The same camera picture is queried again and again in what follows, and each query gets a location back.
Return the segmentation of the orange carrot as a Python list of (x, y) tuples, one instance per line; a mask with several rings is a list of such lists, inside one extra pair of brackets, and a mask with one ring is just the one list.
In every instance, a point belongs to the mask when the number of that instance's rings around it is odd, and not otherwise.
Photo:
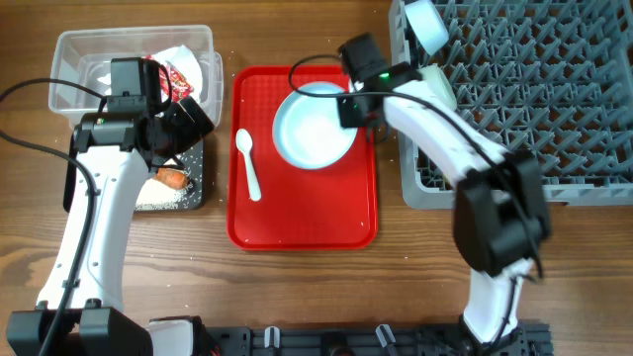
[(189, 185), (189, 178), (184, 172), (170, 168), (159, 168), (154, 179), (173, 190), (183, 190)]

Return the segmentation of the light blue plate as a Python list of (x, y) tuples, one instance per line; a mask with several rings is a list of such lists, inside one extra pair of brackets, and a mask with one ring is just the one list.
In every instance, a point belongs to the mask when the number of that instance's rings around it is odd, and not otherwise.
[(340, 160), (358, 130), (340, 125), (337, 101), (293, 91), (279, 106), (272, 126), (273, 143), (292, 166), (318, 170)]

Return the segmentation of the pile of white rice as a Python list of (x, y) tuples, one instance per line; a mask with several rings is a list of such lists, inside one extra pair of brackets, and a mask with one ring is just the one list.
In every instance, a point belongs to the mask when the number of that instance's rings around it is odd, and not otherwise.
[[(170, 169), (180, 170), (184, 172), (189, 178), (189, 174), (185, 169)], [(186, 189), (173, 190), (156, 181), (154, 179), (154, 176), (148, 179), (142, 186), (136, 200), (136, 209), (138, 211), (176, 209), (178, 204), (181, 201), (184, 201), (188, 196), (188, 189), (191, 183), (190, 178), (189, 185)]]

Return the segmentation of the white plastic spoon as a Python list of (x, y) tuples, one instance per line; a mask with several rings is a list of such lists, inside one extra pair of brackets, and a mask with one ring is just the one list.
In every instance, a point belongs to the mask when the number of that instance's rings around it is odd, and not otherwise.
[(262, 198), (261, 188), (251, 159), (253, 139), (246, 129), (239, 129), (235, 135), (235, 145), (243, 155), (249, 197), (258, 202)]

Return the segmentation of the mint green bowl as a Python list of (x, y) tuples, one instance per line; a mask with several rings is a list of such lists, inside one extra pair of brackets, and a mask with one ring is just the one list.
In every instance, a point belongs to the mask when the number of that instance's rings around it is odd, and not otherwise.
[(430, 91), (438, 100), (452, 111), (456, 111), (456, 96), (442, 69), (438, 65), (432, 64), (422, 67), (418, 72), (421, 74), (422, 80), (427, 83)]

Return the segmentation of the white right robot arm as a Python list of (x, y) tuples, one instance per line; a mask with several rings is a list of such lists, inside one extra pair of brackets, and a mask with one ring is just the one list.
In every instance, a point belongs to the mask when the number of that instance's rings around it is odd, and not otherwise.
[(530, 269), (542, 267), (539, 245), (551, 232), (538, 160), (508, 150), (462, 119), (438, 66), (389, 65), (370, 34), (342, 44), (338, 56), (350, 78), (350, 92), (338, 102), (342, 124), (383, 120), (452, 187), (453, 237), (471, 268), (461, 323), (478, 352), (499, 350), (517, 330), (522, 284)]

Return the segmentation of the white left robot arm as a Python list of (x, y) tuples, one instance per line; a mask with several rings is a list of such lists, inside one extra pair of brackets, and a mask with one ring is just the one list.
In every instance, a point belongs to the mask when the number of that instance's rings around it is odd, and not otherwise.
[(111, 91), (74, 128), (55, 264), (30, 311), (10, 315), (18, 355), (215, 355), (197, 316), (141, 326), (124, 313), (123, 267), (137, 197), (161, 169), (214, 129), (192, 98), (174, 101), (166, 68), (143, 58), (111, 62)]

